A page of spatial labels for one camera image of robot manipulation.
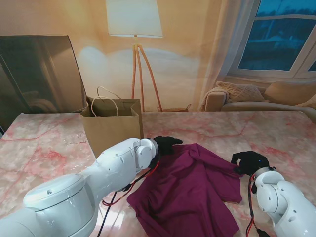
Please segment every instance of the pink marble surface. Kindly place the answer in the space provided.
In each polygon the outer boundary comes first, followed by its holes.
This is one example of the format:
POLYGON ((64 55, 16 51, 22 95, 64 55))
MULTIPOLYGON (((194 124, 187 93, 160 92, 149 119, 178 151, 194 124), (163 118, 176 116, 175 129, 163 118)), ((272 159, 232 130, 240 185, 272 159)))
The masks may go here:
MULTIPOLYGON (((186 144, 199 143, 228 161, 237 152, 259 152, 316 204, 316 126, 302 112, 145 113, 143 124, 145 137, 174 136, 186 144)), ((94 159, 78 114, 18 116, 0 139, 0 218, 22 207, 27 190, 59 175, 80 172, 94 159)), ((242 203, 226 204, 241 229, 236 234, 240 237, 250 220, 247 182, 248 177, 241 179, 242 203)), ((253 206, 257 225, 275 236, 256 199, 253 206)), ((91 236, 97 235, 105 211, 101 205, 91 236)), ((147 235, 124 198, 111 208, 101 236, 147 235)), ((249 236, 257 234, 252 230, 249 236)))

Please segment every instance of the glass panel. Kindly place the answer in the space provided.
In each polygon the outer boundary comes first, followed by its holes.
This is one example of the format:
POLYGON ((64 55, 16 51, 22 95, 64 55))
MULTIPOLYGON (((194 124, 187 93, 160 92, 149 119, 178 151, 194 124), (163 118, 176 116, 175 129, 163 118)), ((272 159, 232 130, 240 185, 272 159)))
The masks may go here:
POLYGON ((316 20, 254 21, 238 68, 289 71, 316 20))
POLYGON ((315 0, 261 0, 256 16, 316 15, 315 0))
POLYGON ((316 71, 316 61, 313 63, 313 65, 311 66, 311 68, 309 68, 308 71, 309 71, 309 72, 316 71))
POLYGON ((67 36, 0 36, 0 55, 3 130, 20 113, 69 113, 85 106, 67 36))

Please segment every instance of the white lamp shade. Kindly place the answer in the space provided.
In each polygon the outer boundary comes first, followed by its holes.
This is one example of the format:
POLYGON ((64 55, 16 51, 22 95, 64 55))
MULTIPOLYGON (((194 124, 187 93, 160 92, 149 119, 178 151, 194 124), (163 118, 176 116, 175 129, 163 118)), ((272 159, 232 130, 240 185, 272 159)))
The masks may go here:
POLYGON ((112 36, 162 37, 156 0, 106 0, 112 36))

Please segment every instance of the sofa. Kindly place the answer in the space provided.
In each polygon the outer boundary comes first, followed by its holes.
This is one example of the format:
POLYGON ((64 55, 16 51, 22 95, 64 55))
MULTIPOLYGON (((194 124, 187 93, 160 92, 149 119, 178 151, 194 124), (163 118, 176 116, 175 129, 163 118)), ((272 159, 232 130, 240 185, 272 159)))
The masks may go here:
POLYGON ((222 89, 209 91, 201 111, 301 111, 316 123, 316 109, 296 106, 316 94, 316 80, 309 82, 273 82, 268 88, 257 87, 265 102, 229 102, 229 93, 222 89))

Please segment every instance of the purple cloth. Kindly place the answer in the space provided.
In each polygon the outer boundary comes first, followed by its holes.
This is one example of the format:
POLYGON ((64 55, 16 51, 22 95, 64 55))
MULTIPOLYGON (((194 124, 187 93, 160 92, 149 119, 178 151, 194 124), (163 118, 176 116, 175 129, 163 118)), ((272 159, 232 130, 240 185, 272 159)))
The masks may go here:
POLYGON ((240 202, 236 165, 198 144, 173 147, 127 201, 150 237, 232 237, 224 201, 240 202))

